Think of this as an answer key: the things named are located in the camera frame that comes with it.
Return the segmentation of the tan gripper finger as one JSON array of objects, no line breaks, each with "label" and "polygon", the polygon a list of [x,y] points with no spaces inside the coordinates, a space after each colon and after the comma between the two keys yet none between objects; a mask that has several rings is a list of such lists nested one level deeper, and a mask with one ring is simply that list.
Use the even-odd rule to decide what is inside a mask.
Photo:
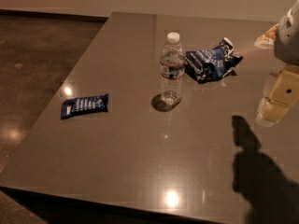
[{"label": "tan gripper finger", "polygon": [[258,106],[256,122],[262,127],[279,123],[299,101],[299,66],[286,64],[275,74],[270,73]]}]

